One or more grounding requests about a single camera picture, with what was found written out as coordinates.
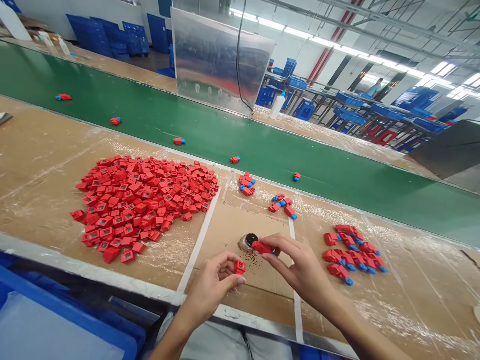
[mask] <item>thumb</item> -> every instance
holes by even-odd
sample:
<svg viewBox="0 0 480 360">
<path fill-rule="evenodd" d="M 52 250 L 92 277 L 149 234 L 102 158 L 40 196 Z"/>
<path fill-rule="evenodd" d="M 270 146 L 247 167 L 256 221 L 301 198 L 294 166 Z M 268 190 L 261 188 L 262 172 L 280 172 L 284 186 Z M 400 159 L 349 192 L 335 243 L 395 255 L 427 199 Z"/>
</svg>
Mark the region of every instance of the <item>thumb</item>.
<svg viewBox="0 0 480 360">
<path fill-rule="evenodd" d="M 277 270 L 290 286 L 295 282 L 295 276 L 285 263 L 273 254 L 264 253 L 261 258 Z"/>
<path fill-rule="evenodd" d="M 246 284 L 247 281 L 241 275 L 230 275 L 229 277 L 224 278 L 220 281 L 220 288 L 224 295 L 226 295 L 230 290 L 239 287 L 240 285 Z"/>
</svg>

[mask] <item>white spray bottle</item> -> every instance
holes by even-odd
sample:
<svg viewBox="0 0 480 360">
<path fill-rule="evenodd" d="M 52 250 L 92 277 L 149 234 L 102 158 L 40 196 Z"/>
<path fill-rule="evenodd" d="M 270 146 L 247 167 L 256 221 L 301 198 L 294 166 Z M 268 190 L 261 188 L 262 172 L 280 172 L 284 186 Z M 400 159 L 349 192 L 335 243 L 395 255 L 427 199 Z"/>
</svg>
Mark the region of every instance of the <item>white spray bottle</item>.
<svg viewBox="0 0 480 360">
<path fill-rule="evenodd" d="M 281 95 L 277 96 L 275 101 L 273 102 L 273 105 L 271 107 L 270 111 L 270 119 L 276 119 L 279 117 L 280 110 L 282 110 L 282 107 L 285 104 L 285 94 L 287 93 L 287 90 L 284 90 Z"/>
</svg>

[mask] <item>metal partition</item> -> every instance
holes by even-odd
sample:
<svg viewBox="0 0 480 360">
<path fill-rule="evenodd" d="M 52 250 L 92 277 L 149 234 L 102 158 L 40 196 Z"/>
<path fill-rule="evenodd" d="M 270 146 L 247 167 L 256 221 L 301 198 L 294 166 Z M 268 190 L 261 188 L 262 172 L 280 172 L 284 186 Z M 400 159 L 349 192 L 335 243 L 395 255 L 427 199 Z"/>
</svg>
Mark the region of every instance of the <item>metal partition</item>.
<svg viewBox="0 0 480 360">
<path fill-rule="evenodd" d="M 245 116 L 237 74 L 239 30 L 177 8 L 171 9 L 178 93 Z M 246 31 L 240 38 L 240 86 L 253 109 L 275 41 Z"/>
</svg>

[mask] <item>green conveyor belt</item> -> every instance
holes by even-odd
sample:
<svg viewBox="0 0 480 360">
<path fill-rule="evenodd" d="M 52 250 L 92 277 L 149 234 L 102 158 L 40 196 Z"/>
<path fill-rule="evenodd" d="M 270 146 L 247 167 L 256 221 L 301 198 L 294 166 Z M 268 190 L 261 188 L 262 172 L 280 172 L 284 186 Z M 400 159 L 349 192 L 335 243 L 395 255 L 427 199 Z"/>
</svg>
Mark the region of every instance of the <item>green conveyor belt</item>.
<svg viewBox="0 0 480 360">
<path fill-rule="evenodd" d="M 5 42 L 0 72 L 2 95 L 480 247 L 476 194 Z M 55 100 L 59 93 L 73 101 Z"/>
</svg>

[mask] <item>hand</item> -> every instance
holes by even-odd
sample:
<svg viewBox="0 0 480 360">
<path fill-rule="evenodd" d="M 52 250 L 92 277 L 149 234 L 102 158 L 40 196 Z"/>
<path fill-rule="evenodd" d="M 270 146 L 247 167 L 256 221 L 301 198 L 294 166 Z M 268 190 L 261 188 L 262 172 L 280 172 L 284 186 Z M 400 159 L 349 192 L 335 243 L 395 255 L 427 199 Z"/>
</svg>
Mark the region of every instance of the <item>hand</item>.
<svg viewBox="0 0 480 360">
<path fill-rule="evenodd" d="M 320 313 L 328 312 L 340 296 L 330 283 L 312 248 L 280 233 L 261 238 L 262 243 L 279 248 L 295 262 L 287 266 L 278 257 L 264 253 L 266 260 L 300 297 Z"/>
<path fill-rule="evenodd" d="M 177 316 L 185 315 L 194 329 L 210 319 L 224 296 L 246 283 L 243 276 L 234 273 L 237 260 L 241 260 L 238 255 L 224 251 L 205 261 Z"/>
</svg>

